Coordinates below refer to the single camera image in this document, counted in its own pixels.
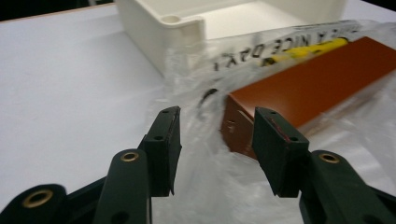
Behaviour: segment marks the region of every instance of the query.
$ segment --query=white plastic container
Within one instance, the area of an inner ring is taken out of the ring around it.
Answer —
[[[164,72],[166,49],[294,25],[338,21],[346,0],[116,0],[126,32]]]

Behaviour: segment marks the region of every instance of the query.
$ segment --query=white tabletop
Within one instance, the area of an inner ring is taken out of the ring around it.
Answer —
[[[343,19],[396,21],[349,0]],[[0,209],[39,184],[72,192],[137,147],[163,78],[114,5],[0,23]]]

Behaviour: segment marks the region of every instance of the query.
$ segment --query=table surface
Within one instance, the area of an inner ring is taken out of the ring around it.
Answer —
[[[342,19],[396,21],[348,0]],[[0,209],[30,187],[72,192],[137,147],[163,78],[123,31],[114,5],[0,23]]]

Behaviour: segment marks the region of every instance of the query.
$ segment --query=transparent plastic wrap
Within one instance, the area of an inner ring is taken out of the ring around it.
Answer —
[[[183,148],[177,167],[176,195],[153,199],[154,222],[303,223],[299,200],[275,197],[260,165],[230,152],[222,141],[219,127],[224,99],[231,91],[313,57],[312,53],[298,58],[286,54],[280,63],[262,65],[265,58],[285,53],[290,46],[314,45],[336,37],[353,41],[364,35],[396,49],[396,23],[374,21],[290,27],[169,49],[166,98],[151,105],[148,124],[157,111],[179,105]],[[367,184],[393,195],[395,76],[384,90],[348,110],[343,117],[323,114],[321,118],[328,125],[309,136],[311,150],[339,153]]]

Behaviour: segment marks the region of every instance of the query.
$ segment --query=yellow marker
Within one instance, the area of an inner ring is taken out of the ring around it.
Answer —
[[[346,38],[335,38],[331,41],[323,42],[320,44],[308,46],[308,47],[299,47],[294,49],[285,50],[281,54],[274,55],[270,58],[264,58],[262,60],[261,66],[268,66],[270,64],[278,63],[290,58],[293,59],[301,59],[305,58],[308,55],[320,55],[326,52],[329,52],[332,49],[340,48],[348,43]]]

